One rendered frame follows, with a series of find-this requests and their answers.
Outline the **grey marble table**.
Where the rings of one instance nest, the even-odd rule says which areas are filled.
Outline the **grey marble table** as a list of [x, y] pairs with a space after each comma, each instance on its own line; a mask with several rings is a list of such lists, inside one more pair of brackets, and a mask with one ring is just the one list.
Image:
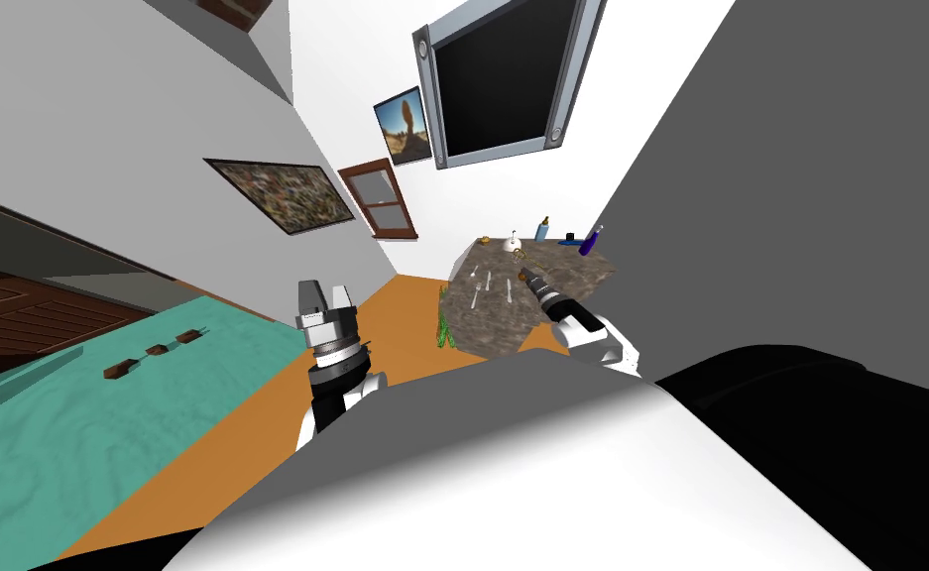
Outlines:
[[[540, 302], [525, 282], [519, 279], [523, 267], [544, 277], [545, 281], [581, 302], [585, 301], [616, 267], [595, 251], [580, 256], [575, 245], [559, 245], [556, 241], [524, 241], [521, 249], [547, 267], [546, 271], [529, 264], [517, 263], [512, 254], [502, 249], [503, 238], [494, 238], [483, 245], [474, 242], [457, 259], [447, 293], [442, 299], [442, 312], [460, 351], [484, 358], [496, 359], [516, 353], [532, 329], [550, 320], [542, 312]], [[471, 272], [477, 267], [475, 278]], [[491, 271], [490, 290], [484, 290], [487, 272]], [[506, 278], [512, 280], [513, 302], [506, 301]], [[476, 308], [470, 309], [475, 284], [483, 288]]]

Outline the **blue and brown landscape picture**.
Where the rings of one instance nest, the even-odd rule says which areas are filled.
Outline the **blue and brown landscape picture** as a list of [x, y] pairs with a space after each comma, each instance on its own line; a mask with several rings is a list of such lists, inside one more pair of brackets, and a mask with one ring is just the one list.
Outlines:
[[394, 166], [432, 158], [418, 86], [381, 101], [374, 113]]

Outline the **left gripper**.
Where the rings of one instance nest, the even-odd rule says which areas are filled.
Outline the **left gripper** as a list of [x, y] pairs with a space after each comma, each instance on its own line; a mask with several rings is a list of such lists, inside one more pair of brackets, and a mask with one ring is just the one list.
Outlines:
[[359, 334], [357, 308], [347, 287], [335, 285], [329, 309], [325, 310], [325, 295], [315, 280], [298, 283], [298, 314], [295, 328], [303, 333], [306, 346], [317, 348]]

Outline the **grey framed black television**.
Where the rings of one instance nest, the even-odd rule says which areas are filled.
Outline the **grey framed black television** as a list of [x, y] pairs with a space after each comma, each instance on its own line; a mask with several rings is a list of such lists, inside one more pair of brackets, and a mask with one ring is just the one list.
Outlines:
[[412, 47], [435, 165], [559, 148], [608, 0], [465, 0]]

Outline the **brown wooden panelled door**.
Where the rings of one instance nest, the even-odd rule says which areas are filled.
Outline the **brown wooden panelled door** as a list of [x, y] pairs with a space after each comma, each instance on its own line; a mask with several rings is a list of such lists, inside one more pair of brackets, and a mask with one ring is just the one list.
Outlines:
[[152, 315], [0, 272], [0, 374]]

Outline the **dark framed speckled painting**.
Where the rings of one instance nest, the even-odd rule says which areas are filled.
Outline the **dark framed speckled painting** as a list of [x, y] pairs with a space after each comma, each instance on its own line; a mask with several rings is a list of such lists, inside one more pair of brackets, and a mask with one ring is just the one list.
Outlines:
[[355, 217], [321, 166], [206, 162], [288, 235], [339, 225]]

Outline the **brown framed window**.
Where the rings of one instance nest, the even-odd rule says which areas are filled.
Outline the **brown framed window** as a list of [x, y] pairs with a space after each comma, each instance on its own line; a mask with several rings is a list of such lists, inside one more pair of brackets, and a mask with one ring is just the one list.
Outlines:
[[341, 169], [338, 175], [364, 214], [374, 239], [418, 239], [389, 159]]

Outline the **green plant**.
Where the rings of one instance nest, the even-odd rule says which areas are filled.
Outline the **green plant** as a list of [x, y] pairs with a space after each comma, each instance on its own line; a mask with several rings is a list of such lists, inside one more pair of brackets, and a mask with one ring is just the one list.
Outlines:
[[450, 331], [448, 321], [442, 312], [442, 299], [447, 293], [448, 285], [443, 285], [438, 292], [439, 302], [437, 307], [437, 325], [436, 325], [436, 346], [437, 348], [456, 348], [456, 341]]

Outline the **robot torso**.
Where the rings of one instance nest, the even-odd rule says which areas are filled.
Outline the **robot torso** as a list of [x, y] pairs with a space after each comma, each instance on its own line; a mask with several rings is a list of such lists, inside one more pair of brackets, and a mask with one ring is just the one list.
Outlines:
[[545, 350], [378, 390], [165, 571], [869, 571], [657, 386]]

